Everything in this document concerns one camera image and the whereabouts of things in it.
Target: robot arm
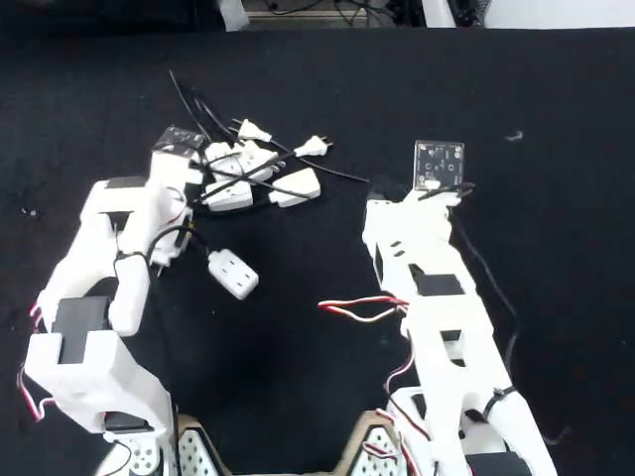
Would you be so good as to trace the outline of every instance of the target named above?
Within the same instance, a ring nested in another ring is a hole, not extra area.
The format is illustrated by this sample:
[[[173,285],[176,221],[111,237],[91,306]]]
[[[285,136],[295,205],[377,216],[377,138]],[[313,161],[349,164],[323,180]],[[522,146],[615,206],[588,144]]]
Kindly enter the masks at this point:
[[[436,182],[441,188],[433,192],[415,187],[400,202],[378,194],[367,201],[362,239],[381,290],[409,303],[402,333],[411,340],[420,381],[418,388],[397,391],[388,410],[424,474],[470,476],[472,455],[502,454],[507,444],[524,460],[525,474],[553,476],[554,464],[527,402],[513,390],[475,283],[449,244],[448,210],[460,203],[457,185]],[[414,395],[425,400],[423,415]],[[431,440],[399,423],[394,404],[410,409]]]
[[[173,405],[122,337],[139,329],[148,264],[169,266],[188,243],[186,231],[170,233],[148,256],[160,233],[191,223],[186,187],[202,176],[190,169],[190,161],[156,152],[148,178],[112,178],[92,187],[75,238],[34,306],[49,332],[31,337],[24,365],[58,408],[87,431],[143,453],[139,475],[160,466],[165,475],[174,469]],[[104,278],[118,281],[113,299],[86,297]]]

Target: black tabletop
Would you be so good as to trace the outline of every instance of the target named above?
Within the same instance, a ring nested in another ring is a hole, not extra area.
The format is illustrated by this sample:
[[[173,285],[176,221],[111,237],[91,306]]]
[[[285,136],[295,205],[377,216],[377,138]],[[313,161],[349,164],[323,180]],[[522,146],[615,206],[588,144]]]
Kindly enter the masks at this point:
[[[318,160],[357,175],[407,186],[415,140],[464,143],[477,189],[457,215],[518,308],[517,387],[545,433],[571,428],[552,450],[560,474],[630,474],[634,58],[632,30],[0,46],[4,472],[88,475],[107,450],[56,410],[31,423],[15,373],[27,310],[65,254],[91,184],[146,173],[167,126],[193,127],[171,68],[226,118],[248,117],[291,145],[328,135],[335,148]],[[313,202],[197,222],[212,247],[259,273],[247,301],[187,252],[158,286],[167,345],[151,312],[126,339],[235,472],[332,468],[359,414],[385,405],[381,384],[407,352],[396,319],[362,325],[317,309],[324,298],[377,293],[360,237],[366,187],[319,178]],[[504,345],[513,320],[456,244]]]

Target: small circuit board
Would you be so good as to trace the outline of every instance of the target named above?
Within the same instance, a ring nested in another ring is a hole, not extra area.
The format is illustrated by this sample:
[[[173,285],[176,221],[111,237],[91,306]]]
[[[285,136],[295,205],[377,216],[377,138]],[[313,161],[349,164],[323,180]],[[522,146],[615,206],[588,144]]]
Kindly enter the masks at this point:
[[[464,149],[457,142],[417,141],[413,188],[426,190],[461,184]]]

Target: power outlet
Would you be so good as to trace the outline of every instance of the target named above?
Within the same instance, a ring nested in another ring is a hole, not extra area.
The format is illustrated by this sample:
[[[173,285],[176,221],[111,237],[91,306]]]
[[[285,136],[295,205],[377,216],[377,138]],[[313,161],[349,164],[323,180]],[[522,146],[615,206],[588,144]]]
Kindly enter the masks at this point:
[[[247,298],[258,286],[258,274],[229,250],[209,254],[209,272],[237,299]]]

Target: white wall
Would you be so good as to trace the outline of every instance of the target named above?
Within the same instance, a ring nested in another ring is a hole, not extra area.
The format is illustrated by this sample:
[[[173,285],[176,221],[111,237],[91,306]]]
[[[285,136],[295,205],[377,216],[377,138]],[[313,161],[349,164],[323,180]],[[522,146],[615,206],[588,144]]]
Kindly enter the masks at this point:
[[[635,27],[635,0],[492,0],[487,28]]]

